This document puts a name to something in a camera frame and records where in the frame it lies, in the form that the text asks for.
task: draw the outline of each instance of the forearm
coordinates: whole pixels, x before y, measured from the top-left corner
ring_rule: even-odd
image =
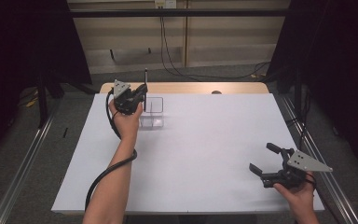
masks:
[[[311,212],[303,217],[297,217],[296,221],[298,224],[319,224],[315,212]]]
[[[136,135],[122,139],[109,166],[132,155]],[[131,162],[105,176],[94,191],[83,223],[122,223],[131,180]]]

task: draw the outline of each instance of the metal rod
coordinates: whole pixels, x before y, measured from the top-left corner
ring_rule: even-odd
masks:
[[[289,115],[292,119],[296,117],[296,112],[294,111],[294,105],[292,101],[287,96],[282,97],[283,103],[286,107],[286,110],[289,112]],[[309,152],[309,154],[318,161],[326,163],[324,158],[317,148],[315,142],[313,141],[310,133],[307,129],[304,130],[303,125],[300,122],[296,122],[296,129],[299,134],[304,131],[304,144]],[[356,223],[358,224],[358,217],[354,213],[354,210],[351,206],[350,201],[348,200],[347,196],[339,186],[338,182],[334,178],[332,173],[320,173],[322,180],[324,181],[327,189],[330,191],[330,195],[332,196],[333,200],[336,203],[336,206],[341,213],[342,217],[345,219],[345,222],[348,224]]]
[[[37,75],[37,99],[39,101],[39,126],[38,128],[42,128],[48,119],[48,103],[46,100],[46,84],[43,79],[43,74],[39,73]]]
[[[48,129],[53,121],[54,115],[56,114],[58,107],[60,105],[61,99],[56,100],[55,104],[51,109],[51,113],[46,120],[45,124],[41,129],[38,129],[34,141],[28,149],[27,154],[25,155],[22,164],[14,176],[13,180],[10,183],[3,199],[0,202],[0,224],[4,224],[7,221],[7,218],[10,214],[11,209],[14,206],[14,203],[19,196],[22,186],[27,179],[28,174],[30,173],[34,159],[36,158],[39,148],[42,146],[42,143],[45,140],[46,135],[48,134]]]
[[[109,17],[285,17],[303,16],[314,13],[311,10],[287,8],[246,8],[246,9],[72,9],[70,11],[32,11],[19,14],[36,17],[109,18]]]

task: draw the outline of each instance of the finger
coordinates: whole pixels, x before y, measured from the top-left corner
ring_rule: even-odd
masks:
[[[312,175],[313,176],[313,172],[312,171],[307,171],[307,176],[308,175]]]
[[[312,172],[307,172],[306,181],[305,181],[304,189],[314,190],[316,188],[316,179],[313,176]]]
[[[290,201],[291,198],[293,197],[292,192],[290,192],[290,190],[288,190],[287,188],[285,188],[283,185],[281,184],[274,184],[273,187],[283,196],[283,198],[285,198],[287,201]]]
[[[111,100],[109,102],[109,110],[112,114],[115,114],[117,112],[114,100]]]
[[[144,107],[143,107],[142,103],[139,103],[134,115],[139,117],[139,116],[141,116],[142,112],[144,112]]]

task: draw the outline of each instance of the table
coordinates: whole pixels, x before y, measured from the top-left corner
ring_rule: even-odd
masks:
[[[131,88],[136,89],[140,84],[131,83]],[[114,83],[103,84],[100,93],[108,93],[113,86]],[[147,88],[148,93],[269,93],[261,82],[149,82]]]
[[[136,88],[140,83],[132,83]],[[273,95],[260,83],[150,83],[164,98],[164,127],[140,130],[132,164],[128,215],[254,214],[289,210],[275,189],[264,189],[249,163],[282,169],[271,142],[296,147]],[[110,90],[105,84],[101,92]],[[212,95],[211,91],[227,94]],[[230,94],[233,92],[264,92]],[[95,95],[52,211],[84,212],[90,183],[109,162],[119,140],[105,118],[106,94]],[[315,210],[324,210],[315,194]]]

